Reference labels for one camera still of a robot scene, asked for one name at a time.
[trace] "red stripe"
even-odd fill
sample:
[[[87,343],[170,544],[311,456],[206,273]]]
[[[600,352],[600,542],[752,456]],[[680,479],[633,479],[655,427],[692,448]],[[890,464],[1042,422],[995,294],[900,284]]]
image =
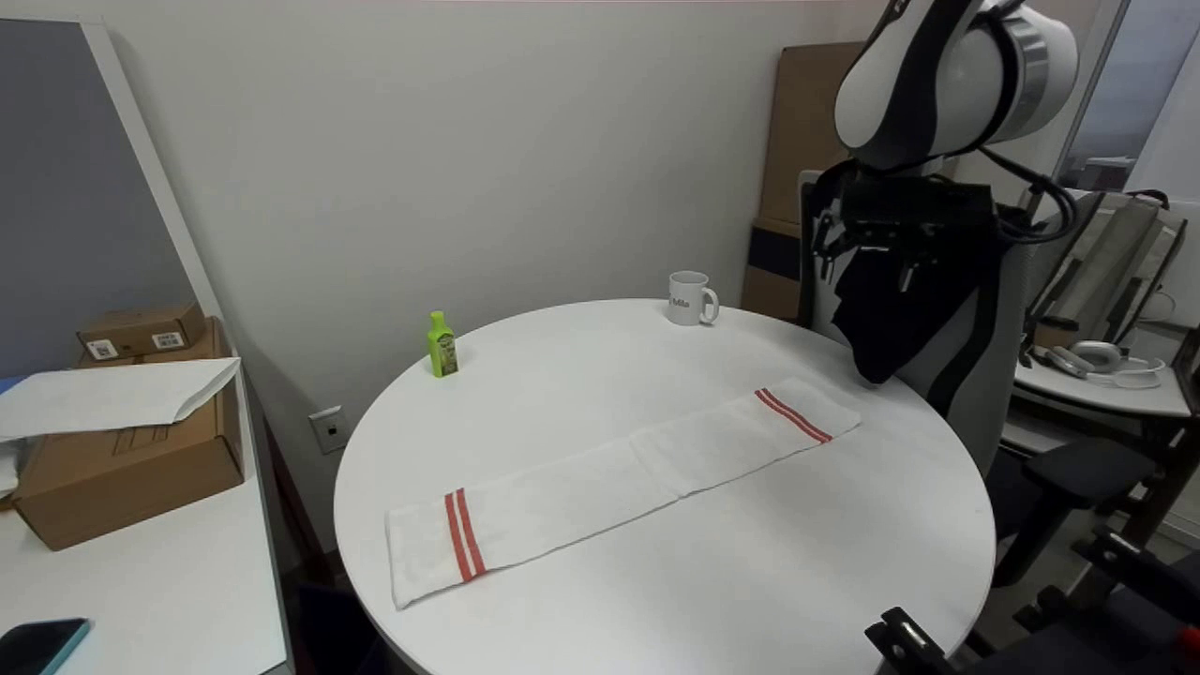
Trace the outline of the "red stripe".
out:
[[[457,574],[462,574],[462,583],[471,583],[471,569],[466,568],[466,552],[462,552],[457,518],[452,518],[452,494],[445,494],[445,523],[448,523],[448,544],[452,544]]]
[[[790,422],[803,437],[808,437],[812,443],[833,443],[833,437],[818,426],[808,426],[803,412],[795,412],[790,404],[783,404],[775,393],[768,391],[752,391],[758,402],[766,402],[772,412],[780,412],[783,422]]]
[[[466,492],[457,492],[457,513],[462,513],[466,552],[471,556],[476,577],[483,577],[488,568],[483,568],[481,542],[476,542],[476,528],[471,528],[471,511],[466,508]]]
[[[780,402],[772,399],[761,399],[772,412],[780,412],[783,422],[790,422],[803,437],[808,437],[812,443],[828,443],[828,437],[820,427],[812,427],[808,422],[795,416],[790,409],[783,409]]]
[[[790,409],[786,402],[780,402],[772,391],[761,391],[768,402],[775,402],[783,412],[790,412],[790,422],[800,422],[803,427],[808,427],[812,437],[820,437],[826,443],[833,443],[833,437],[826,427],[818,427],[812,422],[807,422],[800,409]]]

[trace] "green bottle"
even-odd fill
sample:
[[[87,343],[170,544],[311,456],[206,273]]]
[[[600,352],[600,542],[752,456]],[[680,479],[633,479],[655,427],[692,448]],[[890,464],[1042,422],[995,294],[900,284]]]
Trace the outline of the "green bottle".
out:
[[[452,329],[443,313],[426,316],[422,348],[426,348],[426,372],[436,379],[445,379],[457,372]]]

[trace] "white mug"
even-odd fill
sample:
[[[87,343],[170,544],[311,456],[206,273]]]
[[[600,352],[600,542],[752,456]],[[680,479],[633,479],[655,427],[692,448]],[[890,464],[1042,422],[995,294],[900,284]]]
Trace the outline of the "white mug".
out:
[[[683,327],[712,327],[721,316],[721,296],[710,291],[700,272],[667,273],[667,321]]]

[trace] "desk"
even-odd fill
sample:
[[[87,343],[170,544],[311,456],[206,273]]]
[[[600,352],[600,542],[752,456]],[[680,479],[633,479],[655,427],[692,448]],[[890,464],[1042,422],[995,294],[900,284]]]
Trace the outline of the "desk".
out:
[[[671,327],[661,302],[527,313],[413,364],[342,457],[333,528],[357,598],[418,668],[452,675],[875,671],[861,632],[902,604],[958,647],[995,569],[995,513],[958,441],[906,387],[867,391],[838,344],[725,307]],[[775,379],[861,412],[836,448],[490,574],[391,604],[382,513],[507,477]]]
[[[240,489],[63,552],[0,513],[0,636],[87,616],[93,632],[63,675],[257,675],[290,661],[245,379],[237,387]]]

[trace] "white wall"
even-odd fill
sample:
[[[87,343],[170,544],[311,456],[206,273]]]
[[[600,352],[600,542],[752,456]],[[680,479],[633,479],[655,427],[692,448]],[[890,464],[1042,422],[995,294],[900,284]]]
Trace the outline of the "white wall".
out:
[[[1115,6],[1037,0],[1085,47]],[[418,358],[430,307],[470,329],[648,296],[671,268],[735,296],[775,51],[867,37],[881,0],[7,9],[111,29],[326,528],[328,464],[298,422],[358,412]]]

